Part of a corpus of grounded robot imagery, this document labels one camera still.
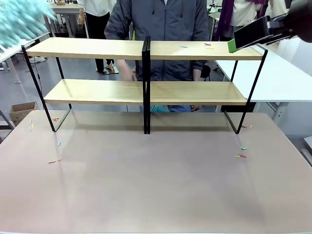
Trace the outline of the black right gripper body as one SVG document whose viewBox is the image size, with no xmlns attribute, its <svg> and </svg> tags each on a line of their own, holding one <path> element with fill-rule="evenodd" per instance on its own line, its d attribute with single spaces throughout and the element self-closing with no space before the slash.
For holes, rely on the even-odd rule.
<svg viewBox="0 0 312 234">
<path fill-rule="evenodd" d="M 292 0 L 287 17 L 293 32 L 312 43 L 312 0 Z"/>
</svg>

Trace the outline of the teal microfiber duster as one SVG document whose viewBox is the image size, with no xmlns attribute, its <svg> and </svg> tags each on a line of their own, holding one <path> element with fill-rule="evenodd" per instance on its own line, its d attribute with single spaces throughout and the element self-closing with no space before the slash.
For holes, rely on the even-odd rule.
<svg viewBox="0 0 312 234">
<path fill-rule="evenodd" d="M 56 19 L 46 0 L 0 0 L 0 53 L 46 33 L 43 16 Z"/>
<path fill-rule="evenodd" d="M 152 105 L 150 107 L 151 113 L 167 113 L 170 112 L 167 105 Z"/>
</svg>

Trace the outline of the person left forearm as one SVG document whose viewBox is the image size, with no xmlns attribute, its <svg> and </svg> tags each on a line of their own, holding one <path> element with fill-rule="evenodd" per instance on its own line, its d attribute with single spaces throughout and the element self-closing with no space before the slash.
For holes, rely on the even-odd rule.
<svg viewBox="0 0 312 234">
<path fill-rule="evenodd" d="M 206 65 L 206 61 L 193 61 L 192 62 L 194 81 L 201 81 L 201 71 L 204 65 Z"/>
</svg>

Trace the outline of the person right hand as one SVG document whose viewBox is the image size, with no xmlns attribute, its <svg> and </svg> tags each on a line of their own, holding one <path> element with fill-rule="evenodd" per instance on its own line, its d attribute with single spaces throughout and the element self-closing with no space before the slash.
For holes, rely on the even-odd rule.
<svg viewBox="0 0 312 234">
<path fill-rule="evenodd" d="M 137 81 L 135 68 L 125 68 L 121 71 L 124 81 Z"/>
</svg>

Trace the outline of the person in pale shirt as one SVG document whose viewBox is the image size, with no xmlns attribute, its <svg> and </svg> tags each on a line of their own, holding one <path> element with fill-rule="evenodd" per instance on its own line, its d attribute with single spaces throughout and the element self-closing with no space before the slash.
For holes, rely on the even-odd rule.
<svg viewBox="0 0 312 234">
<path fill-rule="evenodd" d="M 270 3 L 270 16 L 277 17 L 288 12 L 285 0 L 269 0 Z"/>
</svg>

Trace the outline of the large white table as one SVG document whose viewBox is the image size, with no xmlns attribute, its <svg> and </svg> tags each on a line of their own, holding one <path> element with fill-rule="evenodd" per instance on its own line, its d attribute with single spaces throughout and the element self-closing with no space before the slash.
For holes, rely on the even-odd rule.
<svg viewBox="0 0 312 234">
<path fill-rule="evenodd" d="M 248 98 L 257 75 L 260 61 L 257 60 L 217 60 L 224 74 L 224 80 L 233 80 L 240 93 Z M 251 97 L 256 102 L 268 104 L 273 110 L 273 120 L 278 123 L 290 102 L 312 102 L 312 77 L 276 54 L 268 50 L 264 64 Z"/>
</svg>

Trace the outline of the black chair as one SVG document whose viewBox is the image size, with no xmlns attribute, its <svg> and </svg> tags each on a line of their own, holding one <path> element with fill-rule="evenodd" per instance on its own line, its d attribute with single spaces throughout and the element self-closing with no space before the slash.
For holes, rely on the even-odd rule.
<svg viewBox="0 0 312 234">
<path fill-rule="evenodd" d="M 210 81 L 210 73 L 211 68 L 209 65 L 204 65 L 201 71 L 201 78 L 206 81 L 207 79 Z"/>
</svg>

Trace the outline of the person in gray jacket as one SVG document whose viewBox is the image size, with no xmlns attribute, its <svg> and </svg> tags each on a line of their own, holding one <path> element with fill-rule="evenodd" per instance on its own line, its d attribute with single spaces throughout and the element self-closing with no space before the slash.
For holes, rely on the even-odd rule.
<svg viewBox="0 0 312 234">
<path fill-rule="evenodd" d="M 117 0 L 105 28 L 107 39 L 125 40 L 133 23 L 135 39 L 208 41 L 207 0 Z M 152 60 L 151 80 L 194 81 L 192 60 Z M 135 62 L 142 81 L 142 62 Z M 191 112 L 191 105 L 168 106 L 170 112 Z"/>
</svg>

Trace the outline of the wooden black-framed shelf unit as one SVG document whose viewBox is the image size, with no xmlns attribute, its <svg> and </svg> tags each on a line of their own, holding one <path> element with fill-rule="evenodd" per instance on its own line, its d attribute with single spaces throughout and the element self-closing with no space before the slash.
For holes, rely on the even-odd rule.
<svg viewBox="0 0 312 234">
<path fill-rule="evenodd" d="M 142 47 L 143 65 L 143 106 L 144 132 L 151 130 L 151 105 L 238 105 L 246 109 L 251 103 L 259 73 L 268 50 L 262 45 L 247 47 L 229 53 L 227 42 L 202 41 L 152 41 L 144 39 Z M 212 81 L 151 81 L 152 60 L 258 60 L 260 67 L 254 79 L 248 98 L 245 98 L 233 80 L 229 82 Z"/>
<path fill-rule="evenodd" d="M 104 105 L 142 105 L 145 107 L 144 133 L 150 132 L 150 85 L 149 81 L 116 81 L 66 79 L 61 67 L 61 58 L 71 59 L 128 59 L 150 62 L 150 40 L 103 40 L 50 37 L 36 45 L 27 43 L 21 47 L 33 82 L 43 104 L 53 132 L 56 132 L 65 118 L 55 125 L 47 108 L 47 103 L 56 104 L 104 104 Z M 47 56 L 56 59 L 61 80 L 48 92 L 42 94 L 29 57 Z"/>
</svg>

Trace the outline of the white furniture edge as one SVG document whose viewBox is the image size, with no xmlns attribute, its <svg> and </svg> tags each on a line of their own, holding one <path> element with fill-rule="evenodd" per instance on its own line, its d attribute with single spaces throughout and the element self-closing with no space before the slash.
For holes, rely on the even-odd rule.
<svg viewBox="0 0 312 234">
<path fill-rule="evenodd" d="M 304 156 L 305 160 L 312 167 L 312 136 L 305 137 L 303 141 L 304 141 L 304 148 L 301 149 L 301 153 Z"/>
</svg>

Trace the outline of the person in black pants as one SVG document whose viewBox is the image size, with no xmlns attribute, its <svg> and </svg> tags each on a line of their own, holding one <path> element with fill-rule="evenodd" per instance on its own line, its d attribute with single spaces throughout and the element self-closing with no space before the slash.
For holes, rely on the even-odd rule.
<svg viewBox="0 0 312 234">
<path fill-rule="evenodd" d="M 79 7 L 79 23 L 86 20 L 90 39 L 106 39 L 105 28 L 116 0 L 77 0 Z"/>
</svg>

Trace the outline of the background white desk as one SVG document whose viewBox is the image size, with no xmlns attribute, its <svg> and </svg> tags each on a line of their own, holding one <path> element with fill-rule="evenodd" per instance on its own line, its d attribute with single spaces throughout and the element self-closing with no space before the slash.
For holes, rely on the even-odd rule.
<svg viewBox="0 0 312 234">
<path fill-rule="evenodd" d="M 49 29 L 56 37 L 88 38 L 86 23 L 79 22 L 79 7 L 76 0 L 49 0 L 57 18 L 48 20 Z"/>
</svg>

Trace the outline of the white table with legs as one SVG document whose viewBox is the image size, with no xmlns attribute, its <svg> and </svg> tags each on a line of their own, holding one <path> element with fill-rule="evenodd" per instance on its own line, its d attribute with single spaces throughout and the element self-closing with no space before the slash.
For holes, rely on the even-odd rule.
<svg viewBox="0 0 312 234">
<path fill-rule="evenodd" d="M 53 36 L 51 32 L 48 32 L 32 40 L 22 39 L 19 44 L 13 45 L 13 47 L 10 47 L 8 49 L 5 49 L 3 46 L 0 45 L 0 71 L 4 71 L 6 73 L 12 73 L 13 78 L 14 78 L 14 83 L 15 84 L 21 83 L 18 77 L 18 74 L 15 70 L 15 67 L 13 65 L 11 57 L 17 54 L 18 52 L 20 52 L 22 46 L 27 47 L 27 46 L 33 45 L 36 40 L 39 40 L 40 38 L 47 36 L 47 35 L 49 35 L 50 37 Z"/>
</svg>

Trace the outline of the brown cardboard box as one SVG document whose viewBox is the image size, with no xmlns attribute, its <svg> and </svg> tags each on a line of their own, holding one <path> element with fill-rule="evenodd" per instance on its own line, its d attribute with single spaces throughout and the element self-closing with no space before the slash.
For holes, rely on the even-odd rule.
<svg viewBox="0 0 312 234">
<path fill-rule="evenodd" d="M 27 102 L 22 104 L 15 104 L 11 106 L 9 116 L 15 127 L 33 110 L 38 110 L 36 102 Z"/>
</svg>

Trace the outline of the metal floor base plate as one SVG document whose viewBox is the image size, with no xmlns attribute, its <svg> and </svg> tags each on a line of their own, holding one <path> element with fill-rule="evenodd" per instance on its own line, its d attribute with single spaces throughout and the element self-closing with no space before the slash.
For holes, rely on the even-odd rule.
<svg viewBox="0 0 312 234">
<path fill-rule="evenodd" d="M 119 70 L 117 69 L 116 66 L 114 66 L 112 69 L 110 69 L 109 67 L 105 67 L 101 74 L 102 75 L 119 74 Z"/>
</svg>

